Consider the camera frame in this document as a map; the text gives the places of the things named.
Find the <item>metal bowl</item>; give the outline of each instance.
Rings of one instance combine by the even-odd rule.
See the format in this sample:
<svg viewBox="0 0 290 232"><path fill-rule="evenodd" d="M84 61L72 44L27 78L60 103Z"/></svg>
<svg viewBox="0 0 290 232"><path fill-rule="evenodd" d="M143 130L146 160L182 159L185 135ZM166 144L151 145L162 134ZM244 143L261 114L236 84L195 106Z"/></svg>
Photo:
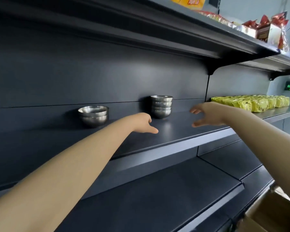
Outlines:
<svg viewBox="0 0 290 232"><path fill-rule="evenodd" d="M171 102L173 97L172 96L167 96L167 95L153 95L151 96L152 101L154 102Z"/></svg>
<svg viewBox="0 0 290 232"><path fill-rule="evenodd" d="M171 107L172 106L172 102L152 102L152 106L153 107Z"/></svg>
<svg viewBox="0 0 290 232"><path fill-rule="evenodd" d="M158 110L158 111L168 111L171 110L172 107L151 107L152 110Z"/></svg>
<svg viewBox="0 0 290 232"><path fill-rule="evenodd" d="M81 120L91 128L96 128L104 125L108 121L108 115L99 117L81 117Z"/></svg>
<svg viewBox="0 0 290 232"><path fill-rule="evenodd" d="M172 110L151 110L151 113L158 119L163 119L171 114Z"/></svg>
<svg viewBox="0 0 290 232"><path fill-rule="evenodd" d="M108 107L105 106L88 106L78 110L80 117L101 117L108 116Z"/></svg>

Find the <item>forearm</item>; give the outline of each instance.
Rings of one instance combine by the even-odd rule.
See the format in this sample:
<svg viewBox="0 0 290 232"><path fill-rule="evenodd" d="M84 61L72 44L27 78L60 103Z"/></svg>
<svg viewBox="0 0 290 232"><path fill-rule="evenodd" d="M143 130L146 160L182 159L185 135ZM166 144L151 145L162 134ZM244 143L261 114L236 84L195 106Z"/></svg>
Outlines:
<svg viewBox="0 0 290 232"><path fill-rule="evenodd" d="M54 231L132 131L125 117L28 175L0 198L0 232Z"/></svg>
<svg viewBox="0 0 290 232"><path fill-rule="evenodd" d="M227 110L225 123L234 129L290 196L290 135L236 108Z"/></svg>

